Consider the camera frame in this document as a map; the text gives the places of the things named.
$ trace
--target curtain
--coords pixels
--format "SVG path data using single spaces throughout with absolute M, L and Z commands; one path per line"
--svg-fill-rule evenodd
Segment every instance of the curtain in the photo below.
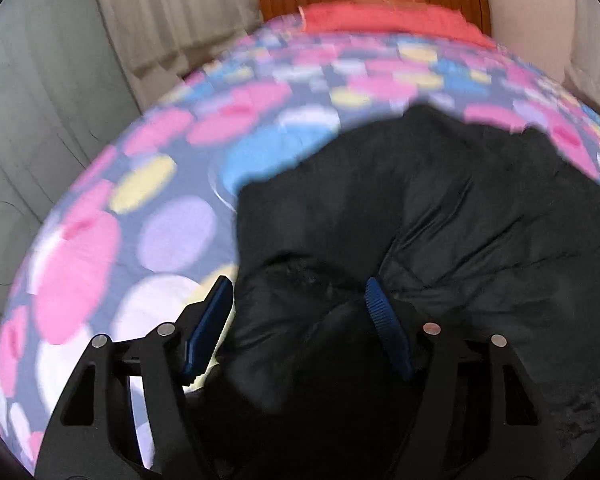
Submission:
M 96 0 L 0 4 L 0 318 L 54 203 L 138 115 Z
M 567 86 L 574 86 L 591 99 L 593 105 L 600 108 L 600 2 L 598 0 L 576 0 L 576 27 L 571 62 L 567 66 L 566 75 Z
M 213 47 L 259 20 L 257 0 L 99 0 L 139 104 L 147 108 Z

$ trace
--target black jacket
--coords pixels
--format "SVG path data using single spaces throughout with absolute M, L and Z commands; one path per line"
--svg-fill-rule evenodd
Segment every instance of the black jacket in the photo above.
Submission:
M 277 457 L 271 478 L 376 478 L 408 428 L 420 386 L 382 352 L 370 276 L 432 320 L 505 335 L 574 462 L 600 434 L 600 187 L 541 132 L 411 107 L 246 186 L 237 240 L 210 431 Z

